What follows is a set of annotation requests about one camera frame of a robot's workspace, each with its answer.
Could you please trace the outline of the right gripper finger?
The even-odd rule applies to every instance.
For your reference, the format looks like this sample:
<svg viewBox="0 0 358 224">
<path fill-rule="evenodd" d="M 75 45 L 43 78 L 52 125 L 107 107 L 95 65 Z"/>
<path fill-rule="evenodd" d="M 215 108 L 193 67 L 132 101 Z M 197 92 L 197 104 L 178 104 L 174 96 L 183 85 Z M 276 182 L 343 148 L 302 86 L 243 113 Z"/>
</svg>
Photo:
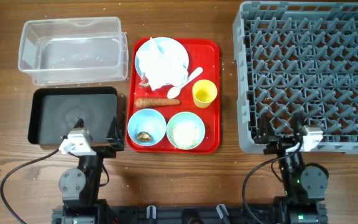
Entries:
<svg viewBox="0 0 358 224">
<path fill-rule="evenodd" d="M 256 144 L 268 144 L 274 141 L 274 130 L 267 115 L 264 113 L 260 117 L 259 127 L 254 142 Z"/>
<path fill-rule="evenodd" d="M 296 140 L 300 140 L 303 136 L 302 128 L 305 125 L 304 120 L 299 113 L 294 113 L 292 117 L 293 136 Z"/>
</svg>

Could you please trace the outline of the brown mushroom scrap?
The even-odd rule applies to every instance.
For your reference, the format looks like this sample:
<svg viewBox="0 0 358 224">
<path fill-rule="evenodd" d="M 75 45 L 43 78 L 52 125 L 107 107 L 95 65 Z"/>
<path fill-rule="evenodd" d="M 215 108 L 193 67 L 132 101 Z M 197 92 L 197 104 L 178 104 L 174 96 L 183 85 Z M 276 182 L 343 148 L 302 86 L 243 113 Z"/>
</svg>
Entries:
<svg viewBox="0 0 358 224">
<path fill-rule="evenodd" d="M 137 134 L 137 140 L 139 142 L 151 142 L 152 136 L 148 132 L 141 131 Z"/>
</svg>

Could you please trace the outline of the light blue bowl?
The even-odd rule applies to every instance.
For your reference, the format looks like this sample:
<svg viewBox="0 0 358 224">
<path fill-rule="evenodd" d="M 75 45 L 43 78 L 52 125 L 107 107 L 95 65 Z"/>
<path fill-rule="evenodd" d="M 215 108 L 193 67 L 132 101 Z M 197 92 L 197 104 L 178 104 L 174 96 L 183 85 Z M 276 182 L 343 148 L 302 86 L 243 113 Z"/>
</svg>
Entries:
<svg viewBox="0 0 358 224">
<path fill-rule="evenodd" d="M 135 112 L 127 124 L 129 139 L 138 146 L 150 147 L 159 143 L 165 136 L 167 122 L 163 115 L 157 110 L 146 108 Z M 145 132 L 151 140 L 142 142 L 138 134 Z"/>
</svg>

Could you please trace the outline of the orange carrot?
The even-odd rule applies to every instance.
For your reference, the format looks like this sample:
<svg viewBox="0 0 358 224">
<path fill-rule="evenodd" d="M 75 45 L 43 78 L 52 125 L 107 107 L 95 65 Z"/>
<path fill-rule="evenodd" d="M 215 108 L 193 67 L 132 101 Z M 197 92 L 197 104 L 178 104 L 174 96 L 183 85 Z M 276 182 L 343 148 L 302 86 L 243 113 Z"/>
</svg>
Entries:
<svg viewBox="0 0 358 224">
<path fill-rule="evenodd" d="M 145 109 L 159 106 L 179 105 L 180 100 L 166 98 L 138 98 L 135 100 L 134 104 L 138 109 Z"/>
</svg>

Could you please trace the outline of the small red wrapper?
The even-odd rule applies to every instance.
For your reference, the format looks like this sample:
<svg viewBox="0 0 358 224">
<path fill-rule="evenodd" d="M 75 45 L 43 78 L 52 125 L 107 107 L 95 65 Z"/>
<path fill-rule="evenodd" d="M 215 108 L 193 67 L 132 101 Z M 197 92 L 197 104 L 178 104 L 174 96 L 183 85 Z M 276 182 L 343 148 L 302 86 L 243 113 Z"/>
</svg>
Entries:
<svg viewBox="0 0 358 224">
<path fill-rule="evenodd" d="M 145 88 L 149 86 L 149 80 L 145 75 L 140 77 L 140 83 L 138 84 L 139 88 Z"/>
</svg>

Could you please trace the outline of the white rice grains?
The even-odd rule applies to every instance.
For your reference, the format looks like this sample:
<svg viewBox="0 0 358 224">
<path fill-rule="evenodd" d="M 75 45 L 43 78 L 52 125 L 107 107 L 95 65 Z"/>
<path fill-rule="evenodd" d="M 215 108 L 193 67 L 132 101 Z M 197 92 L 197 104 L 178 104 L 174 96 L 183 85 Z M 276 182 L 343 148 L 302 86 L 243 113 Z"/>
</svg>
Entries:
<svg viewBox="0 0 358 224">
<path fill-rule="evenodd" d="M 181 122 L 172 127 L 170 137 L 179 148 L 190 149 L 200 138 L 200 129 L 194 122 Z"/>
</svg>

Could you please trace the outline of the mint green bowl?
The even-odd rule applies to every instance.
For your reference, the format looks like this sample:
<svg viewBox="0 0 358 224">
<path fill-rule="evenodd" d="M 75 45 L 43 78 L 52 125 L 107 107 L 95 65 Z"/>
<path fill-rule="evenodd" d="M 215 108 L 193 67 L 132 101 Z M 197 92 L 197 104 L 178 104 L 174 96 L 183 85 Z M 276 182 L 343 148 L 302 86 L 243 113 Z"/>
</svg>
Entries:
<svg viewBox="0 0 358 224">
<path fill-rule="evenodd" d="M 190 148 L 190 149 L 182 149 L 182 148 L 179 148 L 177 147 L 176 145 L 174 145 L 171 137 L 170 137 L 170 133 L 171 133 L 171 130 L 172 130 L 172 127 L 177 124 L 177 123 L 181 123 L 181 122 L 194 122 L 200 129 L 200 138 L 199 138 L 199 141 L 195 144 L 194 147 Z M 167 135 L 167 138 L 168 140 L 170 141 L 170 143 L 177 149 L 181 149 L 181 150 L 192 150 L 196 147 L 198 147 L 204 137 L 205 137 L 205 132 L 206 132 L 206 128 L 205 128 L 205 125 L 204 125 L 204 122 L 201 120 L 201 118 L 194 114 L 194 113 L 191 113 L 191 112 L 188 112 L 188 111 L 184 111 L 184 112 L 180 112 L 180 113 L 177 113 L 175 114 L 174 116 L 172 116 L 170 118 L 170 120 L 168 121 L 167 123 L 167 132 L 166 132 L 166 135 Z"/>
</svg>

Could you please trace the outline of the white plastic spoon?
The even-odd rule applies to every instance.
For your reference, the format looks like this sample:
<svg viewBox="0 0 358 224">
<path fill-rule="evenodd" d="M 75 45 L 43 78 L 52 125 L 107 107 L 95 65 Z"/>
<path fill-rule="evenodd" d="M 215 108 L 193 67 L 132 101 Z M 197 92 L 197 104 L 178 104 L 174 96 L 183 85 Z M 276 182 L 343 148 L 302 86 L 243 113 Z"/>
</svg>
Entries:
<svg viewBox="0 0 358 224">
<path fill-rule="evenodd" d="M 201 75 L 203 72 L 203 68 L 202 67 L 198 67 L 196 68 L 188 77 L 188 80 L 180 85 L 180 86 L 174 86 L 171 87 L 171 89 L 169 89 L 168 93 L 167 93 L 167 98 L 168 99 L 174 99 L 176 98 L 180 93 L 181 93 L 181 89 L 183 87 L 185 87 L 187 84 L 189 84 L 191 81 L 193 81 L 195 78 L 197 78 L 199 75 Z"/>
</svg>

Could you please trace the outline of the yellow plastic cup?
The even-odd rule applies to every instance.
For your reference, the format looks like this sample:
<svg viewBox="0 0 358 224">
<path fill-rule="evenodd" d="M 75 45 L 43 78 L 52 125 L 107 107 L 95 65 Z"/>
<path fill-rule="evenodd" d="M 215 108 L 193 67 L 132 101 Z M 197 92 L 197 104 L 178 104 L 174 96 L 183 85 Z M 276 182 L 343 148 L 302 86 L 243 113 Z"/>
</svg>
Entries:
<svg viewBox="0 0 358 224">
<path fill-rule="evenodd" d="M 217 97 L 218 89 L 211 80 L 199 80 L 192 88 L 194 104 L 199 108 L 207 108 Z"/>
</svg>

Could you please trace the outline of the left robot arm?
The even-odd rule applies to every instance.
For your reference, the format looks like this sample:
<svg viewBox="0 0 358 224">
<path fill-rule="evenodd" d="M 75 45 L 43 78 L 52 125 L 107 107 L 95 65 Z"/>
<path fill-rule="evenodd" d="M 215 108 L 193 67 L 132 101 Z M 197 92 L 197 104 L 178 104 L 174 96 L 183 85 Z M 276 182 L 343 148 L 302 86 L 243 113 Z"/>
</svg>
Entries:
<svg viewBox="0 0 358 224">
<path fill-rule="evenodd" d="M 62 154 L 79 158 L 78 166 L 65 171 L 58 186 L 62 192 L 63 208 L 53 211 L 52 223 L 118 223 L 105 199 L 99 199 L 99 188 L 105 158 L 115 158 L 118 151 L 124 150 L 124 141 L 117 118 L 112 119 L 106 135 L 108 146 L 92 146 L 93 137 L 85 122 L 79 119 L 73 129 L 63 137 L 59 146 Z"/>
</svg>

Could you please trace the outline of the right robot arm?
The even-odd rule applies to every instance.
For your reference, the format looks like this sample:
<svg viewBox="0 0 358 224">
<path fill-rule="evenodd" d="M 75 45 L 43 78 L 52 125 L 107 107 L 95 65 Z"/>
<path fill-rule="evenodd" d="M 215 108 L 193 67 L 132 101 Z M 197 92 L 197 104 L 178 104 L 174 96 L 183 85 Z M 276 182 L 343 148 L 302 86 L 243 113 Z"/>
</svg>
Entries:
<svg viewBox="0 0 358 224">
<path fill-rule="evenodd" d="M 285 190 L 284 197 L 275 197 L 267 223 L 326 223 L 325 199 L 328 170 L 317 163 L 304 163 L 302 152 L 309 152 L 323 139 L 323 130 L 305 124 L 298 113 L 292 117 L 293 135 L 280 137 L 266 114 L 260 117 L 255 142 L 265 144 L 264 154 L 275 154 Z"/>
</svg>

